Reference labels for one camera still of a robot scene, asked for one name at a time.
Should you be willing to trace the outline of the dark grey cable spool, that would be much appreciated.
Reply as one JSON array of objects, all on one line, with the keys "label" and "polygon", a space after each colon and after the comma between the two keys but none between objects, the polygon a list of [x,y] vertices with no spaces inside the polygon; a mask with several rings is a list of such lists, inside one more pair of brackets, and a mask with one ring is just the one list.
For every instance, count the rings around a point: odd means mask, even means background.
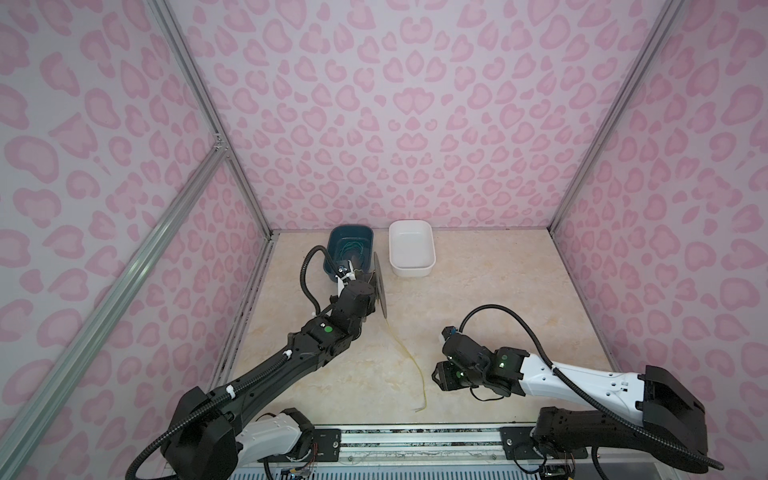
[{"label": "dark grey cable spool", "polygon": [[384,280],[382,276],[382,268],[379,260],[379,256],[376,252],[372,253],[371,268],[368,273],[369,283],[374,288],[375,301],[379,307],[379,311],[384,319],[388,318],[388,310],[386,303],[386,292],[384,287]]}]

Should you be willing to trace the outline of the white plastic tray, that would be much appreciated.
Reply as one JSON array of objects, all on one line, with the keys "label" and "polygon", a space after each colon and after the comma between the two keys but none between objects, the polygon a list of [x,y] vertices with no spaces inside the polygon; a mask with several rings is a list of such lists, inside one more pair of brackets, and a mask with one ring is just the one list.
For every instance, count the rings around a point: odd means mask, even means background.
[{"label": "white plastic tray", "polygon": [[428,276],[436,264],[431,225],[424,220],[398,220],[388,228],[389,263],[401,278]]}]

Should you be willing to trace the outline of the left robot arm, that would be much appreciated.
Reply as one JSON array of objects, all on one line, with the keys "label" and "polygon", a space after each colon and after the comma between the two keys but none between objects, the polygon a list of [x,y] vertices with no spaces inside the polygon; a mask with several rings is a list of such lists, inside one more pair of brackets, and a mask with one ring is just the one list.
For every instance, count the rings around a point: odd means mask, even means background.
[{"label": "left robot arm", "polygon": [[277,353],[242,376],[179,400],[161,455],[175,479],[227,479],[252,461],[283,457],[306,462],[314,453],[314,427],[295,408],[262,417],[262,410],[303,377],[326,366],[362,333],[379,298],[377,276],[345,281],[338,296]]}]

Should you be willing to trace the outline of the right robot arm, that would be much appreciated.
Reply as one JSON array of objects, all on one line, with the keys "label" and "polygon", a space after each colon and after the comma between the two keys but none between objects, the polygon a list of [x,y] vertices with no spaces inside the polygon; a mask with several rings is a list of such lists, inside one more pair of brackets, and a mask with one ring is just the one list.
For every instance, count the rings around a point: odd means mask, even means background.
[{"label": "right robot arm", "polygon": [[432,373],[443,391],[483,387],[500,398],[543,397],[581,405],[543,407],[530,433],[547,455],[591,447],[647,453],[677,470],[711,470],[703,404],[669,371],[605,372],[546,362],[525,350],[495,351],[454,327],[442,332],[444,361]]}]

